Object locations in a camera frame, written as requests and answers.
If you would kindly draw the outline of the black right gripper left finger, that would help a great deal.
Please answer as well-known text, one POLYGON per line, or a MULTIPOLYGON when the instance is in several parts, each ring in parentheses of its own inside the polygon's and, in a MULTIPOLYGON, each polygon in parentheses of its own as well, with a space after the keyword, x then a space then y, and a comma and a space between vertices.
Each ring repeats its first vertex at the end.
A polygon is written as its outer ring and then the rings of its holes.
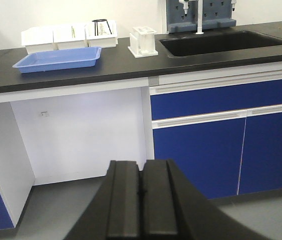
POLYGON ((140 238, 139 168, 134 161, 110 162, 99 190, 66 240, 140 238))

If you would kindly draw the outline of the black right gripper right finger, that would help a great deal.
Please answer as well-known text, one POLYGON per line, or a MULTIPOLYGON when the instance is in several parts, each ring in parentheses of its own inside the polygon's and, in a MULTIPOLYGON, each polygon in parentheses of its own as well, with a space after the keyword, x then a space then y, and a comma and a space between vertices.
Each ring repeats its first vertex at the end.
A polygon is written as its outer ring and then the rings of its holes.
POLYGON ((211 204, 172 160, 143 168, 145 240, 259 240, 261 235, 211 204))

